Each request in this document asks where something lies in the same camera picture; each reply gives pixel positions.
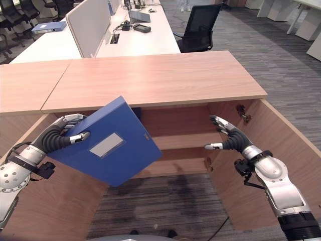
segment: mesh chair back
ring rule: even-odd
[[[39,12],[31,0],[19,0],[22,11]]]
[[[18,12],[15,7],[13,0],[0,0],[0,7],[2,10],[3,16],[11,24],[19,24],[24,20],[24,16]]]
[[[73,0],[53,0],[57,6],[58,16],[64,18],[65,15],[74,7]]]
[[[193,6],[184,36],[210,36],[221,6]]]
[[[16,13],[16,7],[13,0],[0,0],[0,7],[3,15],[13,15]]]

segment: cable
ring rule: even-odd
[[[229,220],[229,218],[230,218],[230,216],[228,216],[228,217],[225,219],[224,223],[222,223],[222,225],[219,227],[219,229],[216,230],[216,232],[215,232],[207,241],[210,241],[210,240],[221,230],[221,228],[224,226],[224,224],[227,222],[227,220]]]
[[[19,155],[19,153],[16,151],[16,149],[18,149],[19,147],[22,147],[23,145],[30,145],[30,144],[31,144],[31,142],[21,142],[21,143],[16,144],[15,146],[13,146],[11,148],[11,150],[9,151],[8,155],[6,156],[5,163],[8,163],[8,158],[9,158],[9,156],[11,156],[12,152]]]

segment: blue binder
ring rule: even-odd
[[[90,132],[85,141],[48,156],[112,186],[122,184],[162,155],[123,97],[84,119],[66,136],[82,131]]]

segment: keyboard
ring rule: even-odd
[[[150,16],[149,16],[149,14],[144,14],[144,13],[141,13],[141,12],[137,12],[137,11],[130,10],[130,12],[129,12],[129,17],[130,17],[130,19],[135,20],[135,22],[146,22],[146,23],[150,23]]]

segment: black office chair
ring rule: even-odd
[[[73,1],[70,2],[68,0],[53,0],[55,5],[57,6],[58,16],[57,18],[53,19],[53,21],[60,21],[62,20],[65,15],[71,11],[74,7]]]
[[[21,41],[21,38],[34,39],[33,37],[27,36],[27,34],[30,33],[31,28],[23,31],[23,33],[21,33],[23,36],[19,36],[18,33],[15,31],[14,27],[22,23],[23,21],[25,21],[27,24],[29,23],[31,27],[33,27],[33,25],[29,21],[30,19],[27,15],[21,14],[17,10],[13,0],[0,0],[0,8],[2,11],[0,15],[2,15],[5,18],[5,20],[1,22],[0,28],[8,28],[9,31],[13,30],[19,41]]]
[[[0,36],[1,38],[3,38],[3,40],[0,40],[0,54],[3,54],[5,56],[5,58],[7,59],[6,62],[11,61],[12,58],[8,56],[8,54],[12,54],[10,49],[18,46],[19,43],[8,39],[4,34],[0,34]]]
[[[16,35],[16,40],[21,44],[22,47],[25,47],[25,45],[21,41],[21,37],[14,30],[14,25],[10,23],[7,19],[0,22],[0,29],[8,29],[9,31],[13,30],[13,32]]]
[[[223,10],[223,9],[232,10],[232,8],[226,2],[227,2],[227,0],[223,0],[223,2],[222,2],[223,5],[222,5],[221,10]]]
[[[49,8],[49,9],[55,9],[57,10],[57,6],[54,2],[46,2],[45,0],[42,0],[45,4],[45,8]]]
[[[31,0],[19,0],[19,2],[22,12],[24,12],[24,14],[28,17],[29,21],[39,16],[40,12],[38,11],[38,9],[36,9],[35,5],[32,3]]]
[[[13,0],[0,0],[0,8],[2,10],[1,15],[3,15],[5,19],[7,19],[14,26],[22,23],[23,21],[26,23],[29,22],[26,15],[22,15],[18,12]]]
[[[193,6],[184,36],[177,40],[181,53],[203,52],[213,47],[212,33],[222,4]]]

